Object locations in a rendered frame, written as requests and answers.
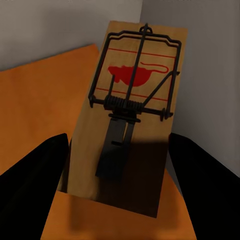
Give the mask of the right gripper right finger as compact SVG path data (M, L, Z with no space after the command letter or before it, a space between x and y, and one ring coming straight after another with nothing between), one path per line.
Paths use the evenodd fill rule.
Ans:
M197 240L240 240L240 177L188 137L168 152Z

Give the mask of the mousetrap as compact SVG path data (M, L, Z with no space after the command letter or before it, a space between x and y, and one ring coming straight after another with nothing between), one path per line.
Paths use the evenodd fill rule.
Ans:
M109 22L57 191L157 218L187 36Z

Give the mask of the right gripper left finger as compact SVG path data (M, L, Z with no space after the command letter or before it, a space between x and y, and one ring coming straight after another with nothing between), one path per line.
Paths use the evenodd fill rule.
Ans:
M69 154L53 136L0 175L0 240L40 240Z

